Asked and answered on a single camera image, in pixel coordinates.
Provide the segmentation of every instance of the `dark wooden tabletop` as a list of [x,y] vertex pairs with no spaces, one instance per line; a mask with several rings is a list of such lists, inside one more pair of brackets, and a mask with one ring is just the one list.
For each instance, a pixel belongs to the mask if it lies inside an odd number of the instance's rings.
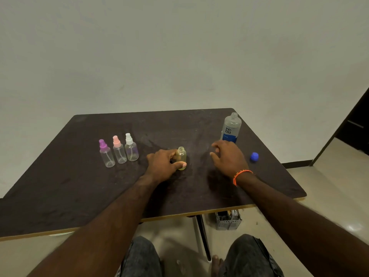
[[[151,196],[143,219],[235,209],[253,204],[250,197],[222,176],[210,158],[223,122],[234,110],[180,110],[77,115],[0,200],[0,237],[60,232],[85,225],[141,176],[146,155],[159,149],[187,151],[187,167],[161,183]],[[112,148],[113,135],[125,143],[131,133],[140,157],[107,168],[99,139]],[[250,170],[292,198],[306,196],[262,141],[242,120],[237,145]]]

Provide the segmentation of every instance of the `wristband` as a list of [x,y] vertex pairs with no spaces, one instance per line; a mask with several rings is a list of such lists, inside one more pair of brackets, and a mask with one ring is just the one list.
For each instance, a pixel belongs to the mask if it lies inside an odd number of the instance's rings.
[[239,174],[243,173],[243,172],[251,172],[251,173],[253,173],[251,170],[241,170],[240,172],[238,172],[238,173],[234,176],[234,178],[233,178],[233,184],[234,184],[235,186],[237,186],[237,184],[236,184],[236,178],[237,178],[237,176],[238,176]]

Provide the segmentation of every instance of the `jeans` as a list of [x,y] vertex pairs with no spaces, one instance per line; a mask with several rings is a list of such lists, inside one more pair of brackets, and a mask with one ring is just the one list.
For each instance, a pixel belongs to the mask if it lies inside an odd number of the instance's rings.
[[[133,239],[117,276],[162,277],[154,245],[142,236]],[[283,272],[260,239],[243,234],[231,245],[219,277],[283,277]]]

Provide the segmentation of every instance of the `hand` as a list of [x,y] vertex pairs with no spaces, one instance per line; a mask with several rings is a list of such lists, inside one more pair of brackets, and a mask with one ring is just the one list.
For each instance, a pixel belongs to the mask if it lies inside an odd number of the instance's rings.
[[184,161],[170,163],[176,151],[177,149],[170,149],[168,151],[161,149],[154,154],[148,154],[146,158],[149,161],[149,167],[145,175],[151,176],[155,184],[158,185],[168,180],[177,169],[186,167],[187,163]]
[[215,153],[210,153],[210,156],[215,167],[224,175],[233,178],[241,170],[249,169],[243,153],[235,143],[219,140],[211,144],[211,146],[216,148],[215,151],[217,153],[220,153],[220,157]]

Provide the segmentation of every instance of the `forearm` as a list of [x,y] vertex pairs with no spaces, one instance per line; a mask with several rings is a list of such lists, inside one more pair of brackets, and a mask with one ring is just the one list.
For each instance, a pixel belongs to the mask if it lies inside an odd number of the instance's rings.
[[238,176],[237,184],[312,274],[369,274],[369,246],[357,237],[250,173]]
[[114,276],[156,187],[144,175],[86,226],[45,258],[29,276]]

